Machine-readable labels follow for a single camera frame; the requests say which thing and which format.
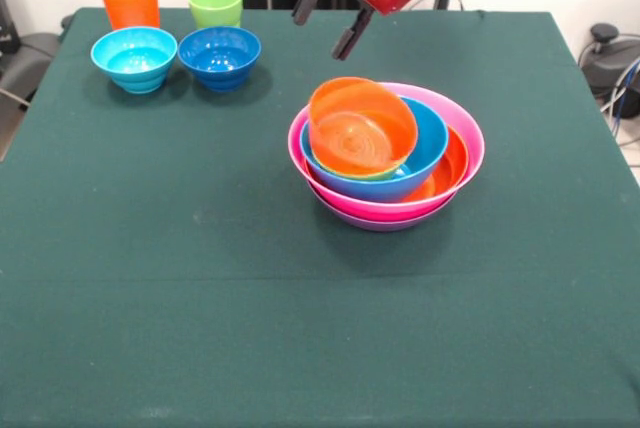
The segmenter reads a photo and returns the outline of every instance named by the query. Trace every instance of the cup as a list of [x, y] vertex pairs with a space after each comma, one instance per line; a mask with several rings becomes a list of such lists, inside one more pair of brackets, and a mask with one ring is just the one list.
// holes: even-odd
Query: cup
[[242, 0], [189, 0], [198, 29], [212, 26], [240, 26]]
[[111, 28], [119, 30], [129, 26], [160, 28], [158, 0], [103, 0]]

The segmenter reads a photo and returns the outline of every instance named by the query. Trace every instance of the pink bowl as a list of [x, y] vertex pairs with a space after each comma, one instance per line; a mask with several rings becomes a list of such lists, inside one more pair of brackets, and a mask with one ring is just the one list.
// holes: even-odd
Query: pink bowl
[[473, 117], [467, 113], [464, 108], [447, 97], [427, 90], [426, 88], [412, 85], [404, 85], [401, 83], [383, 83], [383, 85], [397, 95], [413, 98], [431, 107], [444, 119], [447, 125], [450, 125], [460, 134], [469, 150], [469, 167], [458, 186], [432, 198], [405, 203], [363, 201], [330, 190], [311, 177], [307, 171], [304, 155], [298, 143], [300, 132], [309, 117], [308, 107], [303, 108], [300, 113], [298, 113], [289, 129], [289, 155], [298, 171], [322, 195], [323, 199], [338, 209], [338, 211], [368, 221], [407, 221], [427, 215], [436, 210], [447, 202], [452, 195], [455, 195], [460, 188], [471, 181], [480, 169], [482, 160], [484, 159], [484, 138], [480, 127]]
[[426, 215], [419, 216], [418, 218], [411, 218], [405, 221], [369, 221], [363, 218], [357, 218], [355, 216], [348, 215], [347, 213], [344, 213], [338, 210], [335, 206], [332, 206], [328, 201], [322, 198], [322, 195], [318, 193], [318, 191], [313, 187], [311, 183], [309, 183], [309, 187], [311, 188], [311, 191], [313, 191], [313, 194], [316, 195], [316, 198], [318, 198], [318, 200], [320, 200], [320, 202], [324, 206], [326, 206], [331, 212], [333, 212], [333, 214], [335, 214], [342, 221], [345, 221], [346, 223], [349, 223], [350, 225], [353, 225], [356, 228], [361, 228], [363, 230], [368, 230], [368, 231], [377, 231], [380, 233], [390, 233], [392, 231], [406, 230], [407, 228], [416, 226], [422, 223], [427, 218], [430, 218], [431, 216], [438, 213], [455, 196], [455, 195], [449, 196], [449, 198], [446, 199], [444, 203], [442, 203], [438, 208], [436, 208], [430, 213], [427, 213]]

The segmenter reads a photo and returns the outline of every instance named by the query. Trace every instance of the bowl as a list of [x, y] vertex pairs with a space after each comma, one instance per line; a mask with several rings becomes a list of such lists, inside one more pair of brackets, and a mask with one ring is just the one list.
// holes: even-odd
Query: bowl
[[176, 56], [171, 33], [133, 26], [107, 33], [91, 48], [91, 60], [129, 93], [142, 95], [160, 88]]
[[464, 141], [469, 152], [469, 166], [460, 183], [451, 187], [444, 193], [434, 197], [400, 203], [379, 203], [373, 201], [358, 200], [325, 187], [318, 182], [305, 167], [305, 159], [300, 149], [300, 132], [308, 118], [308, 107], [303, 108], [296, 116], [289, 129], [289, 155], [298, 171], [318, 190], [323, 198], [332, 206], [351, 216], [364, 218], [370, 221], [405, 221], [425, 215], [435, 207], [440, 206], [449, 195], [457, 193], [469, 183], [478, 173], [484, 159], [485, 144], [480, 127], [464, 108], [426, 88], [400, 83], [384, 83], [384, 86], [394, 93], [418, 100], [436, 111], [448, 126], [453, 128]]
[[445, 199], [440, 204], [440, 206], [436, 207], [431, 212], [422, 216], [418, 216], [416, 218], [412, 218], [404, 221], [370, 221], [370, 220], [365, 220], [364, 218], [351, 216], [348, 213], [340, 211], [335, 206], [332, 206], [327, 200], [322, 198], [322, 195], [318, 193], [318, 191], [313, 187], [311, 183], [309, 183], [309, 188], [311, 188], [311, 191], [313, 192], [314, 195], [316, 195], [316, 198], [318, 198], [320, 203], [322, 203], [326, 208], [329, 209], [329, 211], [331, 211], [334, 215], [336, 215], [342, 221], [345, 221], [346, 223], [349, 223], [350, 225], [353, 225], [356, 228], [361, 228], [367, 231], [377, 231], [380, 233], [390, 233], [392, 231], [401, 231], [401, 230], [406, 230], [407, 228], [411, 228], [412, 226], [416, 226], [422, 223], [423, 221], [425, 221], [427, 218], [432, 217], [433, 215], [438, 213], [440, 210], [442, 210], [445, 206], [449, 204], [451, 199], [455, 196], [455, 194], [450, 195], [449, 198]]
[[260, 40], [250, 31], [215, 26], [187, 35], [180, 42], [178, 56], [205, 87], [228, 92], [247, 81], [261, 51]]
[[312, 153], [307, 122], [300, 136], [300, 147], [316, 178], [332, 190], [360, 200], [394, 202], [413, 193], [431, 175], [444, 155], [449, 134], [447, 125], [431, 108], [410, 98], [403, 98], [403, 101], [416, 119], [418, 141], [407, 161], [396, 170], [392, 178], [362, 181], [343, 178], [326, 171]]
[[309, 137], [316, 161], [343, 178], [390, 178], [418, 139], [413, 113], [398, 96], [364, 78], [335, 78], [311, 96]]
[[438, 166], [433, 170], [431, 176], [414, 192], [402, 199], [402, 202], [433, 198], [457, 186], [462, 181], [469, 166], [469, 151], [458, 132], [450, 126], [448, 130], [449, 144]]

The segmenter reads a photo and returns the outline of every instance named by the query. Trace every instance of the blue bowl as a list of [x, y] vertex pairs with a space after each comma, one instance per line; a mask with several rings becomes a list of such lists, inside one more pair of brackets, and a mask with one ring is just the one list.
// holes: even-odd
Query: blue bowl
[[389, 180], [363, 181], [343, 178], [322, 168], [313, 157], [309, 144], [309, 122], [300, 135], [300, 146], [307, 165], [325, 186], [333, 191], [365, 201], [393, 203], [413, 193], [429, 178], [449, 143], [449, 130], [440, 116], [428, 106], [402, 98], [411, 108], [418, 124], [418, 142], [413, 152]]
[[235, 26], [194, 31], [180, 42], [178, 56], [196, 79], [212, 91], [233, 91], [256, 64], [262, 46], [256, 35]]
[[160, 28], [133, 26], [112, 31], [95, 42], [91, 60], [125, 91], [151, 93], [167, 78], [178, 42]]

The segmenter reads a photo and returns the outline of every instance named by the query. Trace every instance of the table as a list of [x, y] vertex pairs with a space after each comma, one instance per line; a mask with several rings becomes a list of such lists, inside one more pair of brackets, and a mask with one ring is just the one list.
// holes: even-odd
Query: table
[[[0, 425], [637, 426], [640, 196], [550, 15], [248, 11], [233, 94], [130, 96], [82, 9], [0, 165]], [[163, 10], [179, 39], [186, 10]], [[341, 75], [413, 83], [485, 133], [406, 232], [352, 228], [286, 149]]]

